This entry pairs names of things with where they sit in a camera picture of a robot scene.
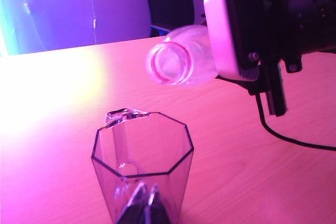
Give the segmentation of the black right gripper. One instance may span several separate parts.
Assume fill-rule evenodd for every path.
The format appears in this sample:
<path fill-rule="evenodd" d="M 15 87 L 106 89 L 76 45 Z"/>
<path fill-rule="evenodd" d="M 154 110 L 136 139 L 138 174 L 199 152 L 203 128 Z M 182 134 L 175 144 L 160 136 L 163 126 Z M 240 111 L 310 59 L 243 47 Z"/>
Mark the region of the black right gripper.
<path fill-rule="evenodd" d="M 289 31 L 289 18 L 285 11 L 286 0 L 259 0 L 262 5 L 258 10 L 260 25 L 260 76 L 254 82 L 231 80 L 220 75 L 216 79 L 236 84 L 257 99 L 258 109 L 261 111 L 260 94 L 265 93 L 269 113 L 282 116 L 287 111 L 286 99 L 283 91 L 282 76 L 279 62 L 283 60 L 289 72 L 302 69 L 301 55 L 295 51 L 291 33 Z"/>

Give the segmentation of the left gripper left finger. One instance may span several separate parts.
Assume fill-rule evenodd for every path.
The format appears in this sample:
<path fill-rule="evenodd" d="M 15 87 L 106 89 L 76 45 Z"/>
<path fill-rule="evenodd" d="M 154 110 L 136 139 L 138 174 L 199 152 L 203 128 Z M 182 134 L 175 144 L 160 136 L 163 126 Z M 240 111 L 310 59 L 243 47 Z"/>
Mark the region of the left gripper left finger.
<path fill-rule="evenodd" d="M 145 223 L 145 208 L 148 200 L 148 188 L 146 183 L 140 182 L 133 191 L 127 204 L 123 207 L 117 220 L 120 223 Z"/>

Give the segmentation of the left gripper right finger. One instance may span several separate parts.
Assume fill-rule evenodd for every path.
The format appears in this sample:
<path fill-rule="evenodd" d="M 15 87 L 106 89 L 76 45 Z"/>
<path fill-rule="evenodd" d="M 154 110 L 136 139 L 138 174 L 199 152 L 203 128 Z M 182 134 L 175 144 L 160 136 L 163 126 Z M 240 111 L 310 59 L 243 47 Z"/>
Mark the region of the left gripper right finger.
<path fill-rule="evenodd" d="M 151 223 L 151 224 L 171 223 L 157 184 L 154 184 L 151 187 L 148 203 L 145 208 L 145 223 Z"/>

